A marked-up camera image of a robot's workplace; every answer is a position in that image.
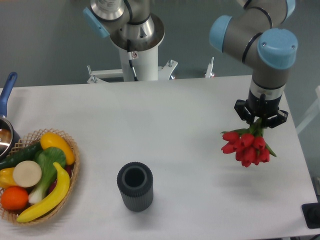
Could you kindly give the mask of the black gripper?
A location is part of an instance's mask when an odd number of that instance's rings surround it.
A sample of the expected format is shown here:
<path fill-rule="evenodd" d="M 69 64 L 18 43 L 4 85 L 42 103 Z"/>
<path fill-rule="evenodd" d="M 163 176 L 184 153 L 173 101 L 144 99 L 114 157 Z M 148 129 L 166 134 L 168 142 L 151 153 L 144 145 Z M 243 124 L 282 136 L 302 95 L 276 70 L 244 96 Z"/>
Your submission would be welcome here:
<path fill-rule="evenodd" d="M 234 110 L 249 125 L 255 122 L 256 117 L 267 117 L 263 119 L 262 127 L 273 129 L 284 124 L 289 116 L 287 111 L 279 109 L 281 98 L 268 100 L 267 96 L 256 97 L 249 91 L 247 100 L 236 100 Z"/>

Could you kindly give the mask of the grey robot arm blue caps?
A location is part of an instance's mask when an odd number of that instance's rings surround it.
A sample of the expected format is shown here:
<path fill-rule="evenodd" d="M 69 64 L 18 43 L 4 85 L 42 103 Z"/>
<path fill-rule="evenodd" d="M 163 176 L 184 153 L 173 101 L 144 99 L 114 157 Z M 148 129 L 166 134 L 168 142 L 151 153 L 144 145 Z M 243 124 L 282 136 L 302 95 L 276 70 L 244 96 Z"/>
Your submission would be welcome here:
<path fill-rule="evenodd" d="M 293 0 L 243 0 L 239 17 L 222 15 L 209 31 L 209 43 L 252 69 L 246 100 L 237 100 L 239 117 L 263 128 L 286 122 L 288 113 L 279 108 L 298 40 L 280 29 L 294 11 Z M 126 82 L 157 81 L 172 74 L 158 65 L 158 47 L 165 36 L 164 24 L 150 11 L 148 0 L 92 0 L 83 10 L 87 24 L 101 38 L 110 38 L 118 48 Z"/>

